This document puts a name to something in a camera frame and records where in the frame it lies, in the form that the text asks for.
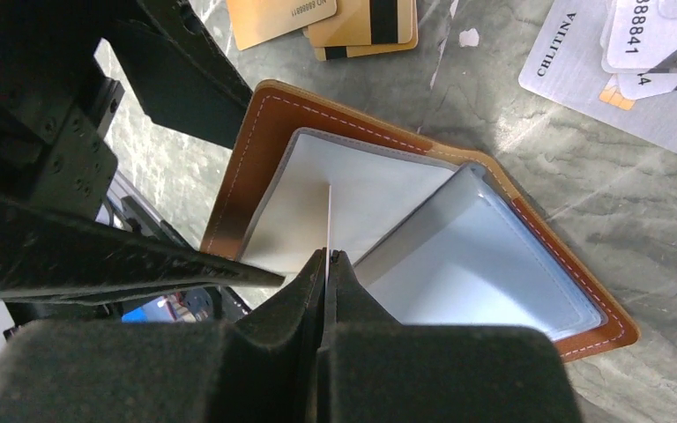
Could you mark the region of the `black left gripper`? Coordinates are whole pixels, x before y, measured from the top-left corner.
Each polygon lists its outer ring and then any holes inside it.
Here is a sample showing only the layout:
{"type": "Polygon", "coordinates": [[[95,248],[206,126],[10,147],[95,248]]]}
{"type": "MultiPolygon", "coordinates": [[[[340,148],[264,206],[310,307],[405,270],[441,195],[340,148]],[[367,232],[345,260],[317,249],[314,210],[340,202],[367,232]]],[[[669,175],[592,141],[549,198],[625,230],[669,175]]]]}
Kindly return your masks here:
{"type": "Polygon", "coordinates": [[[110,227],[124,222],[105,136],[124,90],[95,59],[106,39],[154,123],[234,147],[252,91],[190,2],[0,1],[0,300],[280,286],[270,271],[110,227]]]}

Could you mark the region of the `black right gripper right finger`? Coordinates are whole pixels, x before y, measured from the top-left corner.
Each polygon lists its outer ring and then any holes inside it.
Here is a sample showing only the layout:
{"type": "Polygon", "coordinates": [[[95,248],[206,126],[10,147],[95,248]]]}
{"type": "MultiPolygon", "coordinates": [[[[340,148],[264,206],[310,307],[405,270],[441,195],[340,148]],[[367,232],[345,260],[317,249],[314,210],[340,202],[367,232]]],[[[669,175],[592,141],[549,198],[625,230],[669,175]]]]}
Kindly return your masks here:
{"type": "Polygon", "coordinates": [[[562,361],[517,326],[404,325],[363,288],[346,253],[321,278],[320,422],[578,422],[562,361]]]}

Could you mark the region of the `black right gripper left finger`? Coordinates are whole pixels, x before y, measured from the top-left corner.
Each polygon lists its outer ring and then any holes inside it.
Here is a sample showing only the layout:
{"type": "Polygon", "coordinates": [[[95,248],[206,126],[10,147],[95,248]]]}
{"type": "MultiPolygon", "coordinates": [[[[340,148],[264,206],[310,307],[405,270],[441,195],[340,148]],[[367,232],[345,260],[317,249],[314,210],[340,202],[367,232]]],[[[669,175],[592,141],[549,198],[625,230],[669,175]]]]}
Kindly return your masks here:
{"type": "Polygon", "coordinates": [[[234,323],[30,323],[0,353],[0,422],[303,422],[325,268],[234,323]]]}

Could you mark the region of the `brown leather card holder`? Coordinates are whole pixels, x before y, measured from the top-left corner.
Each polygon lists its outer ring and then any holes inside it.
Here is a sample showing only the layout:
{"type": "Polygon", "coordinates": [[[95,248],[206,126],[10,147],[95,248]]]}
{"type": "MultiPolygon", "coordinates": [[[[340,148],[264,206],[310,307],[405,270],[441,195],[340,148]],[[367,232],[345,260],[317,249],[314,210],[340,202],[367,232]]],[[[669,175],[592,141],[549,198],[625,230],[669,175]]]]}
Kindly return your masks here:
{"type": "Polygon", "coordinates": [[[562,359],[640,337],[636,322],[491,156],[277,80],[259,83],[201,249],[284,277],[326,246],[411,325],[533,328],[562,359]]]}

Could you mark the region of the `white card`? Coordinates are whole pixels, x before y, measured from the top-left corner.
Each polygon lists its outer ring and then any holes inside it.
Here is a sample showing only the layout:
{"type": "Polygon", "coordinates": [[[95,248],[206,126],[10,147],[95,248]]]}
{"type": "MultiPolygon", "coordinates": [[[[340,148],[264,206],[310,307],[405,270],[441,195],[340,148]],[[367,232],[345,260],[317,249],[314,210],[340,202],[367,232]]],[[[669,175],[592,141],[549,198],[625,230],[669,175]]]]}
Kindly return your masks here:
{"type": "Polygon", "coordinates": [[[331,261],[331,232],[332,232],[332,185],[327,186],[327,220],[326,220],[326,246],[325,246],[325,269],[324,269],[324,284],[327,287],[330,276],[330,261],[331,261]]]}

